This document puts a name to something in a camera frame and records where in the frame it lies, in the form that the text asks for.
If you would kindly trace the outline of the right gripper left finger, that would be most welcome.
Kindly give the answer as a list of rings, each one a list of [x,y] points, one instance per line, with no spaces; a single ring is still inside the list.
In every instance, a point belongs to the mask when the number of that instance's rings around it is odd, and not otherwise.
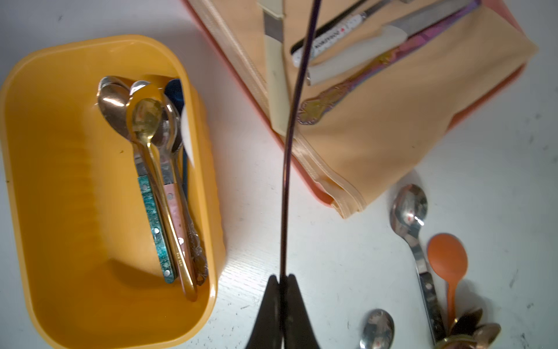
[[[280,285],[275,275],[267,282],[260,310],[246,349],[281,348],[283,333],[280,324]]]

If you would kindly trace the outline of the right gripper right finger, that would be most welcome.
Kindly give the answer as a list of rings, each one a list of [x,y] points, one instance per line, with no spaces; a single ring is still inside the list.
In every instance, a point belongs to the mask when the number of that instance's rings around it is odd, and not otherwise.
[[[287,349],[318,349],[296,276],[284,278],[284,343]]]

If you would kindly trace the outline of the clear handled small spoon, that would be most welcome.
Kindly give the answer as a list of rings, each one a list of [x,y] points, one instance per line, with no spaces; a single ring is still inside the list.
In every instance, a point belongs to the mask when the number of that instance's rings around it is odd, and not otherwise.
[[[383,309],[370,312],[361,335],[361,349],[390,349],[395,334],[395,323],[391,315]]]

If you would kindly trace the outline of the orange plastic spoon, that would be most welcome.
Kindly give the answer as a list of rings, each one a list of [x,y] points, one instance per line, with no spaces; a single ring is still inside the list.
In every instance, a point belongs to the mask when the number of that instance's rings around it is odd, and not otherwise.
[[[430,239],[427,256],[434,272],[448,284],[448,325],[456,319],[456,290],[468,269],[466,250],[459,239],[451,234],[437,234]]]

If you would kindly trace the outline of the yellow plastic storage box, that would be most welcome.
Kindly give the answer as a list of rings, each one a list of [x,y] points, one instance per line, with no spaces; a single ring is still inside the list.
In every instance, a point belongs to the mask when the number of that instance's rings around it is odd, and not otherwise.
[[[183,83],[194,164],[188,202],[209,277],[196,301],[164,281],[132,145],[97,107],[105,76]],[[217,300],[226,251],[203,100],[168,47],[140,35],[22,59],[1,89],[1,149],[23,293],[54,348],[168,348],[195,337]]]

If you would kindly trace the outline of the green handled steel spoon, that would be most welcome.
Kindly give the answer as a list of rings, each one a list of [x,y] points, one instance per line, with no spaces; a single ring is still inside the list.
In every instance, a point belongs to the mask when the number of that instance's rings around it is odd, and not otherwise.
[[[169,255],[157,200],[154,196],[153,189],[151,188],[151,182],[149,180],[145,164],[143,163],[140,155],[139,148],[135,144],[132,144],[132,147],[134,151],[135,168],[137,171],[137,181],[142,195],[145,212],[148,217],[151,234],[155,244],[155,250],[161,266],[161,272],[163,273],[164,281],[167,284],[172,284],[176,279],[176,271]]]

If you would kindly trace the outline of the white plastic spoon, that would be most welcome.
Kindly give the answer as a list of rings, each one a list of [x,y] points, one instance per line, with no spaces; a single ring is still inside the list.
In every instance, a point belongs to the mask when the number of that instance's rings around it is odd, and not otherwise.
[[[194,167],[194,156],[193,156],[193,144],[192,144],[192,138],[190,135],[190,125],[189,125],[189,120],[188,120],[188,112],[187,112],[187,107],[183,106],[182,112],[181,112],[181,136],[183,139],[183,146],[184,146],[184,150],[187,154],[187,158],[189,160],[189,162],[192,164],[192,166]]]

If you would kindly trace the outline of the pink handled steel spoon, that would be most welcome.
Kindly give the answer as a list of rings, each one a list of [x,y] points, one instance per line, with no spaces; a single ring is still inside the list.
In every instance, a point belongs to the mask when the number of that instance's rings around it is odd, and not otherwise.
[[[168,97],[164,98],[164,113],[158,130],[159,144],[156,146],[161,157],[161,171],[174,229],[179,241],[181,254],[188,268],[191,281],[196,281],[196,271],[190,254],[187,225],[183,207],[183,179],[180,176],[179,158],[183,150],[182,138],[178,135],[179,121],[177,109]]]

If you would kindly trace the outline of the blue metal spoon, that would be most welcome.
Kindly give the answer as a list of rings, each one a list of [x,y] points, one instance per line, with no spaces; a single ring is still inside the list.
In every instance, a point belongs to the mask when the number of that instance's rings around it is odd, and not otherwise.
[[[177,109],[179,114],[179,121],[181,121],[181,113],[185,106],[185,100],[183,97],[183,86],[180,79],[170,80],[164,90],[165,95],[173,103],[174,107]],[[182,165],[182,180],[183,180],[183,190],[187,196],[187,154],[184,150],[180,151],[179,159],[183,161]]]

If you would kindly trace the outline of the gold metal spoon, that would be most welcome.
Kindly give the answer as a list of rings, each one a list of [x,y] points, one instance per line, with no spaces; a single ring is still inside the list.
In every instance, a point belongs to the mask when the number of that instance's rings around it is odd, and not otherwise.
[[[157,200],[169,255],[176,271],[176,279],[180,280],[186,298],[195,302],[198,298],[197,283],[191,281],[188,268],[181,254],[165,195],[161,157],[156,147],[159,144],[157,135],[164,113],[165,97],[164,93],[154,84],[141,81],[132,84],[131,95],[127,103],[127,126],[132,142],[139,148],[148,172],[151,188]]]

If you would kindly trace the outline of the purple metal spoon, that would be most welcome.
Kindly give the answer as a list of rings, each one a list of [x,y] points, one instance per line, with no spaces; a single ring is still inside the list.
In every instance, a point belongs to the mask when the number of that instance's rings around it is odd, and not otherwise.
[[[312,3],[310,18],[308,20],[305,41],[303,45],[302,59],[294,87],[294,96],[291,102],[291,110],[289,114],[289,123],[285,139],[284,157],[283,157],[283,193],[282,193],[282,211],[281,211],[281,227],[280,227],[280,273],[279,279],[287,277],[287,247],[288,247],[288,221],[289,221],[289,193],[291,179],[291,158],[294,142],[294,129],[296,117],[298,114],[299,104],[301,100],[303,84],[307,75],[307,69],[310,61],[312,50],[312,42],[315,39],[316,27],[321,9],[321,0],[315,0]]]

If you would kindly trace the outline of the copper rose gold spoon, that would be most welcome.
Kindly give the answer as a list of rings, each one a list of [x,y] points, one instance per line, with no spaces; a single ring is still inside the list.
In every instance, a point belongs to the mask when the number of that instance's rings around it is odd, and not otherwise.
[[[97,88],[97,104],[106,122],[127,141],[131,142],[126,112],[129,87],[115,76],[103,77]]]

